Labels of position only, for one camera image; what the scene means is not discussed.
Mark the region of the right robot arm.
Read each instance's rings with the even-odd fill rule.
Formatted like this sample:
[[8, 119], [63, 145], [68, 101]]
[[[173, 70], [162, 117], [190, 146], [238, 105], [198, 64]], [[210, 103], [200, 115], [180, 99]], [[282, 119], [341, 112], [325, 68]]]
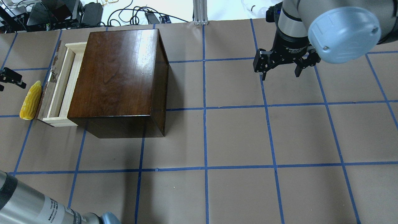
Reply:
[[296, 64], [295, 76], [321, 60], [340, 64], [377, 44], [397, 40], [396, 0], [284, 0], [266, 11], [274, 23], [271, 50], [257, 49], [253, 70], [262, 74]]

